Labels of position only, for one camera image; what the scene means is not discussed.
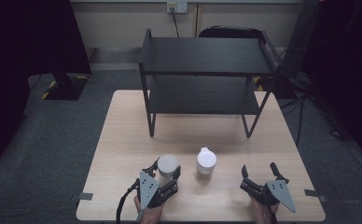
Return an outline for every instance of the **shelf leg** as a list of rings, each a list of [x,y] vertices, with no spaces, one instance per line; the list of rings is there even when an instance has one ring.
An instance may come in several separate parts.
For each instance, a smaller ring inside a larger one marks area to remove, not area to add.
[[[251,137],[251,134],[253,134],[253,131],[257,125],[258,119],[260,117],[260,114],[262,113],[263,107],[265,106],[266,102],[268,101],[269,95],[271,95],[272,89],[274,85],[277,82],[277,76],[273,78],[273,81],[271,82],[268,90],[266,91],[265,97],[263,98],[262,103],[260,104],[259,111],[254,119],[253,125],[251,126],[250,132],[247,134],[247,137]]]
[[[148,96],[148,87],[146,86],[146,74],[144,74],[144,67],[142,63],[138,64],[140,68],[140,78],[141,78],[141,85],[143,87],[143,95],[144,95],[144,101],[146,103],[146,118],[148,120],[148,129],[149,129],[149,136],[154,136],[155,131],[155,119],[156,114],[153,115],[153,119],[151,118],[151,110],[149,106],[149,96]]]
[[[247,121],[245,120],[245,116],[242,115],[243,125],[245,129],[245,134],[247,135],[247,138],[251,136],[251,133],[248,131]]]
[[[149,136],[153,137],[155,133],[155,121],[156,121],[156,113],[152,115],[152,121],[149,125]]]

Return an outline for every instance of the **black cable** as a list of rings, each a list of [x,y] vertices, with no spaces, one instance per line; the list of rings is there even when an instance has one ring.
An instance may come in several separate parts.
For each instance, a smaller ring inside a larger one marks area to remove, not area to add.
[[[297,105],[294,106],[294,108],[292,108],[290,111],[287,111],[286,113],[284,113],[283,115],[287,115],[289,113],[291,113],[292,111],[294,111],[298,106],[301,105],[301,102],[299,102]]]
[[[296,103],[299,103],[299,99],[295,99],[295,100],[293,100],[291,102],[286,103],[285,105],[281,105],[280,109],[284,109],[284,108],[288,107],[289,105],[294,105]]]
[[[291,88],[291,90],[292,90],[293,92],[295,92],[295,89],[294,89],[294,88],[298,88],[298,87],[296,87],[296,86],[293,86],[293,85],[291,84],[291,82],[289,82],[289,87]],[[310,97],[312,96],[312,94],[313,94],[312,91],[307,91],[307,92],[304,93],[303,96],[301,96],[301,97],[298,97],[298,96],[297,96],[297,98],[298,98],[297,100],[299,100],[300,102],[303,103],[303,105],[305,105],[305,99],[306,99],[306,98],[312,101],[312,99],[310,98]],[[288,104],[282,105],[281,108],[284,108],[284,107],[288,106]],[[328,118],[330,118],[330,119],[332,120],[332,122],[335,124],[335,126],[336,126],[336,128],[337,128],[337,131],[331,131],[331,132],[329,132],[330,135],[335,136],[335,137],[339,137],[339,133],[342,134],[343,136],[350,135],[348,132],[345,132],[344,130],[342,130],[341,127],[339,126],[338,122],[337,122],[334,118],[332,118],[329,114],[324,113],[323,111],[321,111],[321,110],[319,110],[319,109],[316,109],[316,108],[312,107],[311,105],[307,105],[307,106],[310,107],[312,110],[315,110],[316,112],[318,112],[318,113],[320,113],[320,114],[323,114],[323,115],[327,116]],[[298,106],[295,106],[291,111],[288,111],[288,112],[284,113],[284,115],[286,115],[286,114],[294,111],[296,107],[298,107]]]
[[[197,3],[196,8],[202,8],[201,3]],[[196,15],[195,21],[200,21],[201,20],[201,18],[199,17],[199,14],[200,13],[195,13],[195,15]],[[194,23],[195,23],[195,36],[198,37],[199,25],[198,25],[198,22],[194,22]]]
[[[125,204],[126,198],[134,189],[138,188],[139,184],[140,184],[140,179],[137,178],[135,180],[134,184],[132,184],[132,186],[123,195],[123,197],[120,198],[118,209],[117,209],[117,224],[120,224],[120,213],[122,212],[123,204]]]
[[[170,8],[170,11],[172,12],[172,16],[173,16],[173,21],[175,24],[175,30],[177,31],[177,37],[180,37],[180,35],[178,34],[178,27],[177,27],[177,21],[175,20],[175,13],[174,13],[174,8]]]
[[[306,99],[303,99],[303,101],[301,102],[301,106],[300,106],[300,113],[299,113],[299,127],[298,127],[298,134],[297,134],[297,142],[296,145],[298,146],[299,144],[299,138],[300,138],[300,130],[302,127],[302,115],[303,115],[303,106],[304,106],[304,101]]]
[[[271,224],[277,224],[277,216],[273,213],[272,208],[268,206],[269,212],[271,213]]]
[[[41,77],[42,77],[42,74],[39,75],[38,80],[37,80],[36,83],[30,88],[30,91],[36,86],[36,84],[38,84],[38,82],[39,82],[39,80],[41,79]]]
[[[279,54],[279,58],[280,58],[281,60],[283,60],[283,58],[282,58],[281,56],[286,52],[287,49],[288,49],[288,48],[285,48],[285,49]]]

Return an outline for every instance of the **hand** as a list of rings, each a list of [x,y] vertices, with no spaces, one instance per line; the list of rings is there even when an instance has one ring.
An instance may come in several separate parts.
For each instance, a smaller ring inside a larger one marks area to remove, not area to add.
[[[254,218],[257,224],[272,223],[272,214],[269,211],[268,206],[258,202],[255,198],[251,197],[251,205],[253,207]],[[276,214],[279,208],[279,203],[271,206],[271,211]]]
[[[141,211],[141,204],[138,202],[138,197],[134,197],[135,208],[137,213]],[[157,224],[161,217],[161,212],[163,210],[164,203],[161,206],[155,208],[147,208],[141,218],[141,224]]]

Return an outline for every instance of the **black chair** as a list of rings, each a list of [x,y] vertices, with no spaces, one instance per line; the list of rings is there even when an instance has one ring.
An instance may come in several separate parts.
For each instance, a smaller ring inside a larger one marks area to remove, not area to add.
[[[257,38],[265,40],[262,32],[257,29],[236,26],[212,26],[201,31],[199,37]]]

